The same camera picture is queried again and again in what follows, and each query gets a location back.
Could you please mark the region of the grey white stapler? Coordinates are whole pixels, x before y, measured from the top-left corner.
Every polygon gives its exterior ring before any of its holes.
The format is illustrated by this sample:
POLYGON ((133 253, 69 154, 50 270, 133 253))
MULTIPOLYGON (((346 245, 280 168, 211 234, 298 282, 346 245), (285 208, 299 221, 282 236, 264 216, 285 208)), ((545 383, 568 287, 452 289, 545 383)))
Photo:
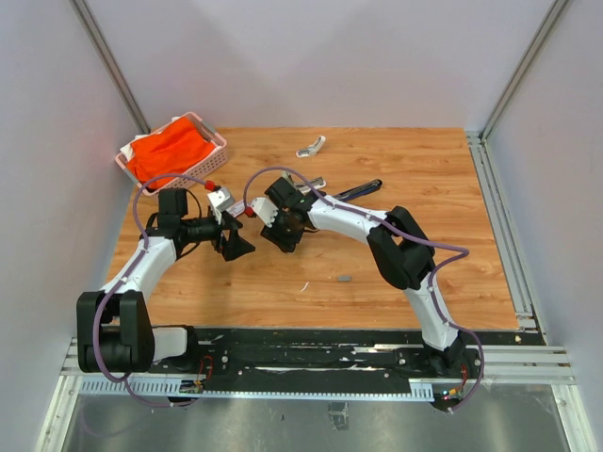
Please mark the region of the grey white stapler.
POLYGON ((298 191, 300 191, 302 194, 307 194, 307 193, 309 193, 309 192, 311 191, 311 188, 312 188, 312 187, 313 187, 313 188, 315 188, 315 189, 322 189, 322 188, 325 188, 325 187, 326 187, 326 185, 327 185, 327 184, 326 184, 326 181, 325 181, 325 180, 324 180, 322 177, 318 177, 318 178, 312 179, 312 180, 310 181, 310 185, 307 185, 307 184, 306 184, 306 183, 304 183, 304 182, 300 182, 300 181, 296 182, 296 181, 293 179, 293 175, 292 175, 292 173, 291 173, 291 172, 289 172, 289 171, 285 171, 285 170, 283 170, 283 171, 281 172, 281 176, 282 176, 283 178, 285 178, 285 179, 286 179, 286 180, 287 180, 287 181, 288 181, 288 182, 289 182, 289 183, 290 183, 292 186, 294 186, 294 187, 295 187, 295 188, 296 188, 298 191))

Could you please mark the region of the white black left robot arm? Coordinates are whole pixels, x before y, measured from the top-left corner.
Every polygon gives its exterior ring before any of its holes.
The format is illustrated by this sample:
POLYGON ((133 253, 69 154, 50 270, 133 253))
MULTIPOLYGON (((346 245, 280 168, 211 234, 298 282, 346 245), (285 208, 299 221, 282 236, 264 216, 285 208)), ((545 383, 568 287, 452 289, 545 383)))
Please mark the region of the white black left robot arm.
POLYGON ((81 371, 145 372, 169 359, 188 373, 201 363, 202 350, 189 339, 190 326, 153 327, 146 301, 164 273, 199 244, 208 242, 227 262, 255 250, 240 237, 242 227, 228 209, 235 201, 224 187, 207 195, 206 213, 188 214, 188 191, 160 191, 158 207, 144 226, 135 253, 101 289, 83 293, 76 303, 77 358, 81 371))

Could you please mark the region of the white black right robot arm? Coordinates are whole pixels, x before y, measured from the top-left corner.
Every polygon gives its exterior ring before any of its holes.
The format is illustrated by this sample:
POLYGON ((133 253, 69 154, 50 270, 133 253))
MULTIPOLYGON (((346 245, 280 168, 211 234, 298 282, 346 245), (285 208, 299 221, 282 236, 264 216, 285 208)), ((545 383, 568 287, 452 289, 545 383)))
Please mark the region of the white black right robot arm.
POLYGON ((306 233, 342 234, 369 247, 380 275, 408 299, 421 329, 423 364, 439 377, 458 369, 465 343, 451 320, 435 276, 435 246, 403 207, 375 211, 312 189, 302 193, 281 177, 251 202, 261 235, 292 252, 306 233))

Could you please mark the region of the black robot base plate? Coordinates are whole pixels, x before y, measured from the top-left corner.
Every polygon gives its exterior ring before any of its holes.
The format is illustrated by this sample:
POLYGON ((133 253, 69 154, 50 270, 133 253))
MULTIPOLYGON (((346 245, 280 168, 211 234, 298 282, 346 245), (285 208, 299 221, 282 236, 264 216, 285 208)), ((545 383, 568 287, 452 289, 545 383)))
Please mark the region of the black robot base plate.
POLYGON ((444 376, 423 364, 417 331, 194 328, 187 356, 153 363, 150 373, 201 377, 219 389, 378 389, 412 379, 468 381, 484 358, 462 334, 460 364, 444 376))

